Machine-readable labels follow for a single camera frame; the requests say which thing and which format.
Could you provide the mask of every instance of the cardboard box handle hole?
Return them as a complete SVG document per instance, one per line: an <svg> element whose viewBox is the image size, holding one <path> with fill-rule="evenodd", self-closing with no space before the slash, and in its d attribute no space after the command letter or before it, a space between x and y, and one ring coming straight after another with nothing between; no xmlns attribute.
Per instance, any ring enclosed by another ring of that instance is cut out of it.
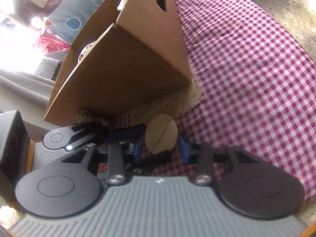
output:
<svg viewBox="0 0 316 237"><path fill-rule="evenodd" d="M160 7L164 12L167 12L166 0L156 0L156 3L159 5L159 7Z"/></svg>

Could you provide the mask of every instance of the blue fabric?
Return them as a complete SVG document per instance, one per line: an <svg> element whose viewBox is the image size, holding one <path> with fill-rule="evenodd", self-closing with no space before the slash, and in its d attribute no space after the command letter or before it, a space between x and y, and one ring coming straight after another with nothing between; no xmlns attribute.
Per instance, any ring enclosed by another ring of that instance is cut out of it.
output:
<svg viewBox="0 0 316 237"><path fill-rule="evenodd" d="M48 16L48 28L71 44L81 28L104 0L63 0Z"/></svg>

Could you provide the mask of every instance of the gray ribbed surface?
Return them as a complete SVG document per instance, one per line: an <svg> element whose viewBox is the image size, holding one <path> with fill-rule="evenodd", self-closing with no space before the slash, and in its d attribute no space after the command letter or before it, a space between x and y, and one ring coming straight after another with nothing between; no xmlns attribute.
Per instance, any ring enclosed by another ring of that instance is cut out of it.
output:
<svg viewBox="0 0 316 237"><path fill-rule="evenodd" d="M44 147L43 143L36 143L33 155L32 171L39 169L40 167L43 167L66 154L69 154L69 152L66 152L64 149L49 150Z"/></svg>
<svg viewBox="0 0 316 237"><path fill-rule="evenodd" d="M295 237L305 228L295 216L275 221L240 216L211 188L186 177L134 177L111 187L79 216L49 221L27 215L11 231L17 237Z"/></svg>

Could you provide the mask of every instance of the white curtain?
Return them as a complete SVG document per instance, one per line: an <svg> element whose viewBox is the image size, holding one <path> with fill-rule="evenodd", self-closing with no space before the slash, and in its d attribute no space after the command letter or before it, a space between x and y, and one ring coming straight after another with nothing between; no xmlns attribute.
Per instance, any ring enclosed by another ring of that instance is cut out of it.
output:
<svg viewBox="0 0 316 237"><path fill-rule="evenodd" d="M54 83L32 73L12 72L0 68L0 85L44 106L48 104Z"/></svg>

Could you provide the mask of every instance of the purple checkered fabric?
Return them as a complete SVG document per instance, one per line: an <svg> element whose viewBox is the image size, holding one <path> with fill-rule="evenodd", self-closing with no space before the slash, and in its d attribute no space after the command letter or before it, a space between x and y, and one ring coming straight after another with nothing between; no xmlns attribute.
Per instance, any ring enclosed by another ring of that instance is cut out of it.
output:
<svg viewBox="0 0 316 237"><path fill-rule="evenodd" d="M203 101L176 123L192 140L235 144L296 176L315 197L316 73L298 42L250 0L176 0ZM128 126L129 114L120 118ZM190 175L179 152L154 175ZM217 178L221 166L215 167Z"/></svg>

